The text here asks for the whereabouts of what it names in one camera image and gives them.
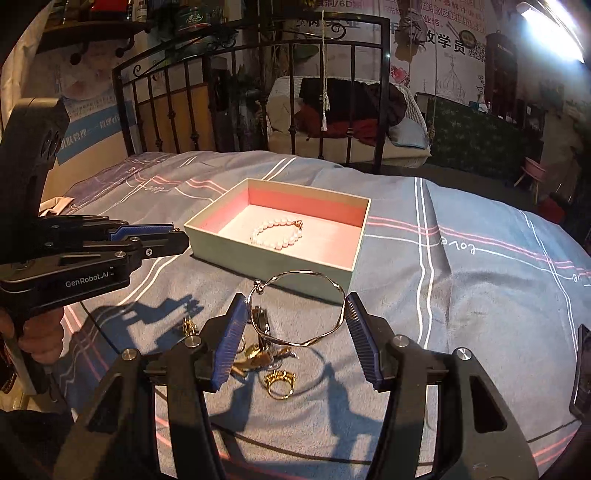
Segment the person's left hand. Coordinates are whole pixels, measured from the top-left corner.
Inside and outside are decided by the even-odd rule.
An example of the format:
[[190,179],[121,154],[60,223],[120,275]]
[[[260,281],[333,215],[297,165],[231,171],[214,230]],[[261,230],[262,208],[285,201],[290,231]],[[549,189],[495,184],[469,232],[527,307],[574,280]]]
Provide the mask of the person's left hand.
[[64,309],[60,307],[27,320],[18,335],[20,349],[42,365],[54,364],[63,349],[63,316]]

